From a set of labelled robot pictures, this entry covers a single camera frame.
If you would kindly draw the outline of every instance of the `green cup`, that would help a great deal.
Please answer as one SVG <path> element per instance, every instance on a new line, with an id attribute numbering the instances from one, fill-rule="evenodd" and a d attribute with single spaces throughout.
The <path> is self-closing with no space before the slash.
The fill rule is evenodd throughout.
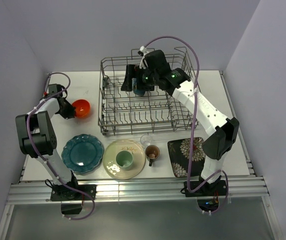
<path id="1" fill-rule="evenodd" d="M 130 170 L 133 166 L 133 154 L 129 151 L 120 151 L 116 155 L 116 163 L 121 169 Z"/>

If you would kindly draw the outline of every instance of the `cream plate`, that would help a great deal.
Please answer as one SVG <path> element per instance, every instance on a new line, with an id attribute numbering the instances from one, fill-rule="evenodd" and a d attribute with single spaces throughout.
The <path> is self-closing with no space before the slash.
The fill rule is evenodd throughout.
<path id="1" fill-rule="evenodd" d="M 122 170 L 116 164 L 116 155 L 120 151 L 129 151 L 133 153 L 133 167 L 128 170 Z M 141 172 L 145 165 L 145 153 L 140 144 L 129 139 L 120 139 L 112 142 L 105 150 L 103 155 L 103 166 L 109 176 L 115 179 L 131 179 Z"/>

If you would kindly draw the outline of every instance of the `dish rack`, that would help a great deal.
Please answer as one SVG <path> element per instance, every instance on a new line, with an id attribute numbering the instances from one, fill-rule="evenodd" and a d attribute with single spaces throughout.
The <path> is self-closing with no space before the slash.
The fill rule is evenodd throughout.
<path id="1" fill-rule="evenodd" d="M 101 133 L 104 136 L 115 136 L 191 128 L 192 114 L 188 109 L 158 87 L 154 91 L 147 91 L 144 96 L 138 96 L 132 91 L 121 91 L 126 65 L 139 65 L 141 61 L 138 51 L 133 49 L 130 56 L 101 60 L 98 114 Z M 165 56 L 172 69 L 181 68 L 191 79 L 195 78 L 185 47 L 175 47 L 173 53 Z"/>

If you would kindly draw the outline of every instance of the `orange bowl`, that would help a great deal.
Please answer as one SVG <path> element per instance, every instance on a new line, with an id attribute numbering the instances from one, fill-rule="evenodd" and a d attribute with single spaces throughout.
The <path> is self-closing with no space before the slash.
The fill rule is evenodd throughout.
<path id="1" fill-rule="evenodd" d="M 85 99 L 79 99 L 72 104 L 76 109 L 76 117 L 83 119 L 88 116 L 91 105 Z"/>

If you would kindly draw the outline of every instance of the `blue plate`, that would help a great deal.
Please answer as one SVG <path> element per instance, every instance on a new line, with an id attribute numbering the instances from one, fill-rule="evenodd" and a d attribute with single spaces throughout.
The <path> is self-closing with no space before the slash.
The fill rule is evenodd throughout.
<path id="1" fill-rule="evenodd" d="M 62 159 L 64 164 L 75 173 L 92 172 L 103 158 L 102 143 L 89 134 L 73 137 L 64 146 Z"/>

